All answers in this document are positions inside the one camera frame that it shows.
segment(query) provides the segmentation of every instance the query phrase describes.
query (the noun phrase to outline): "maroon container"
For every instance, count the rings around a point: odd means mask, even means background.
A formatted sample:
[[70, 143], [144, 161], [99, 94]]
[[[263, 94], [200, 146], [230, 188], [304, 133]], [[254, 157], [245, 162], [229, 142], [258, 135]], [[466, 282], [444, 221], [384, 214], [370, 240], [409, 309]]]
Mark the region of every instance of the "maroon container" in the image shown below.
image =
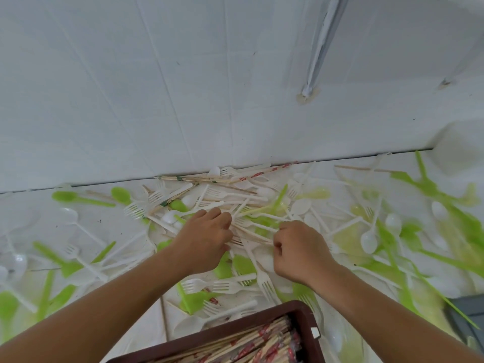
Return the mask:
[[107, 363], [148, 363], [152, 360], [167, 358], [238, 332], [270, 323], [284, 315], [289, 316], [293, 328], [296, 329], [301, 337], [302, 349], [298, 352], [298, 358], [305, 363], [324, 363], [323, 353], [318, 342], [319, 336], [314, 338], [313, 330], [311, 330], [312, 328], [318, 328], [313, 313], [308, 306], [298, 300], [293, 300], [253, 315], [197, 332], [196, 334], [122, 355], [109, 360]]

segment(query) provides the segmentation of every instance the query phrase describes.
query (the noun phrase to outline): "person's right arm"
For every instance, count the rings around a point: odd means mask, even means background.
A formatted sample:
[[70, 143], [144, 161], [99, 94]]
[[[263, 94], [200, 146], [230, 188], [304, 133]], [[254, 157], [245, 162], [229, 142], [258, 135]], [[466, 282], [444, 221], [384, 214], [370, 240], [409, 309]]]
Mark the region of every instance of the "person's right arm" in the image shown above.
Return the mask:
[[307, 285], [361, 334], [384, 363], [483, 363], [484, 358], [339, 265], [323, 237], [302, 222], [281, 223], [274, 269]]

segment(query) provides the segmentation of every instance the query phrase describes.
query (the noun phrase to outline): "person's left arm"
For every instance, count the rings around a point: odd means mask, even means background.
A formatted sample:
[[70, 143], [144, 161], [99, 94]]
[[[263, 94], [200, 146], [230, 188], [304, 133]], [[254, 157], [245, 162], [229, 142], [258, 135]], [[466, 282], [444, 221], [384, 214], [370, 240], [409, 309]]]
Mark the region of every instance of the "person's left arm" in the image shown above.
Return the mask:
[[172, 244], [0, 347], [0, 361], [97, 363], [168, 289], [214, 269], [233, 234], [229, 213], [197, 212]]

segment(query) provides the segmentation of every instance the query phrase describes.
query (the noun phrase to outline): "person's left hand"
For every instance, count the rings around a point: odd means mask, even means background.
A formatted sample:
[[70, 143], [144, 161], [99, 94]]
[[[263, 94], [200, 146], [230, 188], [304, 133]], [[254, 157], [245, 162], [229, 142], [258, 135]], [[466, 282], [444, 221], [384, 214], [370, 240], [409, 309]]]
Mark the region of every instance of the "person's left hand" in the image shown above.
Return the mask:
[[199, 210], [186, 222], [168, 247], [186, 268], [187, 276], [217, 267], [229, 250], [226, 243], [234, 236], [228, 230], [231, 223], [231, 214], [223, 213], [218, 207], [209, 212]]

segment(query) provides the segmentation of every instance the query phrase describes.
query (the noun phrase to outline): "forearm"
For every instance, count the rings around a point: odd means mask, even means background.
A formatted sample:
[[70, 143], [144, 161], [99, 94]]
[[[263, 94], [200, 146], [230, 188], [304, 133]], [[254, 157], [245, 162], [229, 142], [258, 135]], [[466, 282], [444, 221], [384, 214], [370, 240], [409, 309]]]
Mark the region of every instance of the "forearm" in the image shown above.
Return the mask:
[[310, 286], [353, 325], [385, 363], [484, 361], [346, 268]]
[[0, 361], [97, 363], [185, 271], [172, 247], [0, 347]]

